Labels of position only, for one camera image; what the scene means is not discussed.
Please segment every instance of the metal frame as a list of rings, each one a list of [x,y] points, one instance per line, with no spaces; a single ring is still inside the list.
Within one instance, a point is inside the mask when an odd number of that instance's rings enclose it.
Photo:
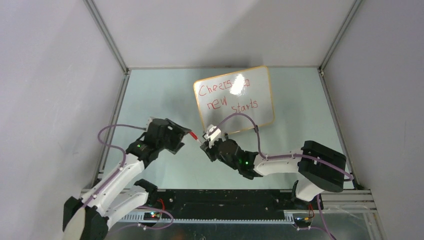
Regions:
[[[127,89],[127,85],[129,82],[129,78],[131,75],[131,70],[127,67],[121,53],[119,52],[118,47],[116,46],[113,37],[111,33],[109,32],[94,0],[83,0],[85,5],[87,6],[87,9],[89,10],[91,16],[93,17],[93,20],[95,24],[97,25],[100,33],[103,35],[104,40],[106,41],[107,45],[109,46],[113,56],[115,57],[117,63],[119,64],[122,72],[124,73],[122,84],[120,86],[115,105],[113,108],[113,114],[110,119],[110,124],[116,124],[118,121],[119,113],[121,110],[121,106],[123,103],[123,99],[125,96],[125,92]],[[320,76],[322,88],[324,90],[328,106],[330,108],[331,116],[334,121],[334,125],[336,127],[337,135],[340,140],[343,153],[346,155],[347,158],[347,164],[348,168],[353,173],[356,183],[359,184],[359,180],[357,175],[355,174],[355,166],[352,161],[352,159],[349,157],[349,152],[346,147],[346,142],[343,137],[343,133],[338,121],[337,113],[335,111],[328,87],[326,85],[326,81],[324,78],[324,72],[323,70],[327,66],[328,62],[330,61],[335,49],[337,48],[338,44],[340,43],[341,39],[343,38],[344,34],[347,31],[347,28],[352,22],[352,19],[354,18],[355,14],[357,13],[359,7],[363,3],[364,0],[355,0],[349,13],[347,14],[346,18],[343,21],[343,24],[341,25],[337,35],[335,36],[334,40],[331,43],[330,48],[328,49],[324,59],[322,60],[322,63],[317,68],[318,74]],[[134,67],[131,69],[144,69],[143,67]],[[110,143],[112,141],[114,135],[114,129],[109,130],[105,134],[105,142]],[[106,162],[106,159],[109,154],[109,147],[104,146],[102,148],[100,158],[97,163],[97,171],[94,174],[91,185],[88,186],[88,188],[91,188],[96,181],[103,177],[103,169]],[[280,190],[282,192],[290,192],[291,190]],[[81,194],[87,192],[87,189],[83,189]],[[322,193],[322,199],[324,202],[324,213],[349,213],[349,214],[363,214],[364,219],[367,221],[367,228],[369,232],[370,239],[372,240],[386,240],[387,237],[385,236],[385,233],[382,229],[381,220],[377,212],[376,205],[374,203],[373,196],[371,194],[370,190],[344,190],[341,193],[331,193],[331,192],[324,192]],[[289,210],[286,211],[288,214],[304,214],[306,211],[303,210]]]
[[[355,165],[352,161],[352,159],[349,156],[348,148],[346,147],[345,138],[342,134],[342,129],[339,124],[339,118],[337,117],[336,109],[334,108],[332,98],[330,96],[329,89],[327,87],[326,81],[324,79],[324,72],[320,69],[318,69],[319,78],[321,79],[322,89],[324,90],[325,98],[327,99],[328,107],[330,108],[330,113],[332,120],[334,122],[335,129],[337,131],[338,140],[340,141],[341,149],[343,150],[343,154],[346,156],[347,160],[347,167],[349,168],[350,172],[353,174],[353,177],[355,179],[356,184],[360,184],[360,180],[358,179],[358,176],[355,174]]]
[[[114,41],[114,38],[112,37],[111,33],[108,30],[108,27],[106,27],[105,21],[103,20],[103,17],[100,14],[96,4],[94,3],[93,0],[83,0],[83,1],[85,5],[87,6],[87,9],[90,12],[95,24],[100,30],[101,35],[104,37],[104,40],[106,41],[107,46],[109,46],[110,50],[112,51],[112,54],[115,57],[116,61],[118,62],[122,72],[124,74],[127,74],[128,67],[125,64],[124,58],[119,52],[118,47]]]
[[[324,59],[321,62],[321,65],[319,65],[319,69],[323,70],[326,68],[327,64],[329,63],[334,51],[336,50],[337,46],[339,45],[340,41],[342,40],[343,36],[346,33],[346,30],[348,29],[349,25],[352,22],[352,19],[355,17],[359,7],[364,2],[364,0],[355,0],[353,2],[352,7],[350,8],[349,12],[347,13],[347,16],[344,18],[343,23],[341,24],[340,29],[338,30],[334,40],[331,43],[330,48],[328,49],[327,53],[325,54]]]

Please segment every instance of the red wire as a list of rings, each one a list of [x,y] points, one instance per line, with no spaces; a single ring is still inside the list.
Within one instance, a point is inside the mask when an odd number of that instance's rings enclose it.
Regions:
[[[314,208],[312,207],[312,204],[309,204],[308,208],[310,208],[310,210],[312,211],[312,217],[315,217],[315,212],[314,212]]]
[[[162,204],[162,210],[165,210],[165,203],[162,198],[159,198],[157,201]]]

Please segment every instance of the white wall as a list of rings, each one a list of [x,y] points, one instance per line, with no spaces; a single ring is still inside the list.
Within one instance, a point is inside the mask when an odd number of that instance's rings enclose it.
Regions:
[[[424,1],[365,1],[324,72],[388,239],[422,239]]]
[[[354,0],[96,0],[129,67],[318,66]]]
[[[0,239],[60,239],[123,74],[82,0],[2,1]]]

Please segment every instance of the red handwritten text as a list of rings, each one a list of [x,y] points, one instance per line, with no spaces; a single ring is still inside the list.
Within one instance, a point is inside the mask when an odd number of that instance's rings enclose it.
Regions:
[[[237,103],[237,106],[232,106],[231,109],[234,110],[234,113],[241,113],[244,111],[247,111],[249,109],[255,109],[258,107],[258,102],[257,101],[252,101],[252,99],[250,99],[250,103],[246,104],[246,105],[240,105],[240,103]]]
[[[221,106],[227,105],[227,97],[213,100],[212,102],[207,104],[208,109],[219,109]]]
[[[243,86],[248,87],[250,85],[251,85],[251,83],[250,83],[249,79],[245,79]],[[233,84],[231,83],[230,80],[223,81],[223,82],[217,83],[217,85],[212,85],[212,86],[202,85],[199,88],[198,95],[203,97],[206,94],[211,94],[211,93],[216,92],[216,91],[229,89],[232,86],[233,86]]]

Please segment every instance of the cable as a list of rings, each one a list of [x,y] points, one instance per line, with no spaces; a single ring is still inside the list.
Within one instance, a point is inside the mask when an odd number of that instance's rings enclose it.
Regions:
[[[308,209],[310,209],[309,211],[309,218],[313,219],[315,217],[315,212],[314,212],[314,208],[312,207],[312,204],[309,203],[309,205],[307,206]]]
[[[159,198],[157,201],[162,204],[162,210],[165,210],[165,203],[162,198]]]
[[[161,226],[161,227],[151,227],[151,226],[143,225],[141,223],[128,224],[128,225],[125,225],[123,227],[120,227],[120,228],[116,229],[115,231],[109,232],[107,235],[116,234],[117,232],[119,232],[119,231],[121,231],[123,229],[126,229],[126,228],[130,228],[130,227],[143,227],[144,229],[161,230],[161,229],[168,228],[169,226],[171,226],[174,223],[174,216],[172,216],[172,214],[169,213],[166,210],[162,210],[162,209],[158,209],[158,208],[153,208],[153,207],[148,207],[148,206],[139,206],[139,207],[137,207],[137,209],[146,209],[146,210],[149,210],[149,211],[160,212],[162,214],[166,214],[166,215],[168,215],[171,218],[171,222],[168,223],[167,225]]]
[[[272,159],[288,159],[288,158],[291,158],[292,157],[292,155],[291,154],[282,154],[282,155],[275,155],[275,156],[265,156],[262,152],[261,152],[261,138],[260,138],[260,136],[259,136],[259,129],[258,129],[258,125],[256,125],[256,123],[253,121],[253,119],[250,117],[250,116],[248,116],[248,115],[246,115],[246,114],[244,114],[244,113],[233,113],[233,114],[231,114],[231,115],[229,115],[229,116],[227,116],[226,118],[224,118],[224,120],[222,120],[217,126],[216,126],[216,128],[212,131],[212,132],[210,132],[209,133],[209,135],[211,135],[211,134],[213,134],[217,129],[219,129],[228,119],[230,119],[230,118],[232,118],[232,117],[234,117],[234,116],[237,116],[237,115],[240,115],[240,116],[243,116],[243,117],[245,117],[245,118],[247,118],[247,119],[249,119],[249,121],[253,124],[253,127],[254,127],[254,131],[255,131],[255,133],[256,133],[256,136],[257,136],[257,151],[258,151],[258,153],[259,153],[259,155],[263,158],[263,159],[269,159],[269,160],[272,160]],[[326,166],[328,166],[328,167],[330,167],[330,168],[332,168],[332,169],[334,169],[334,170],[336,170],[336,171],[338,171],[338,172],[340,172],[340,173],[342,173],[342,174],[344,174],[345,176],[347,176],[351,181],[354,179],[354,176],[352,176],[351,174],[349,174],[348,172],[346,172],[345,170],[343,170],[343,169],[341,169],[341,168],[339,168],[339,167],[337,167],[337,166],[335,166],[334,164],[331,164],[331,163],[329,163],[329,162],[326,162],[326,161],[324,161],[324,160],[322,160],[322,159],[319,159],[319,158],[316,158],[316,157],[313,157],[313,156],[309,156],[309,155],[303,155],[303,154],[293,154],[293,157],[300,157],[300,158],[306,158],[306,159],[310,159],[310,160],[313,160],[313,161],[317,161],[318,163],[320,163],[320,164],[324,164],[324,165],[326,165]]]
[[[328,228],[327,223],[326,223],[326,220],[324,219],[323,210],[321,209],[321,204],[320,204],[320,202],[321,202],[320,196],[321,196],[321,194],[316,195],[316,203],[318,204],[318,211],[319,211],[319,215],[321,215],[322,224],[324,225],[325,232],[327,232],[330,239],[336,240],[333,237],[333,235],[330,233],[329,228]]]
[[[344,179],[344,180],[343,180],[343,182],[350,182],[350,181],[352,181],[350,178],[348,178],[348,179]]]
[[[116,145],[112,145],[112,144],[108,144],[108,143],[106,143],[106,142],[104,142],[101,138],[100,138],[100,136],[102,135],[102,133],[106,130],[106,129],[110,129],[110,128],[114,128],[114,127],[128,127],[128,128],[132,128],[132,129],[139,129],[139,130],[143,130],[143,131],[145,131],[146,130],[146,128],[145,127],[139,127],[139,126],[133,126],[133,125],[128,125],[128,124],[112,124],[112,125],[109,125],[109,126],[105,126],[105,127],[103,127],[99,132],[98,132],[98,134],[97,134],[97,140],[101,143],[101,144],[103,144],[103,145],[105,145],[105,146],[107,146],[107,147],[110,147],[110,148],[113,148],[113,149],[118,149],[118,150],[120,150],[121,152],[122,152],[122,154],[123,154],[123,158],[122,158],[122,161],[121,161],[121,163],[120,163],[120,165],[119,165],[119,167],[112,173],[112,175],[110,175],[110,177],[108,178],[108,179],[106,179],[105,181],[104,181],[104,183],[87,199],[87,201],[85,201],[85,203],[84,203],[84,205],[82,205],[82,208],[85,208],[93,199],[94,199],[94,197],[93,197],[93,195],[97,195],[97,194],[99,194],[100,193],[100,191],[101,190],[103,190],[111,181],[112,181],[112,179],[119,173],[119,168],[122,168],[124,165],[125,165],[125,160],[126,160],[126,158],[127,158],[127,153],[125,152],[125,150],[122,148],[122,147],[120,147],[120,146],[116,146]]]

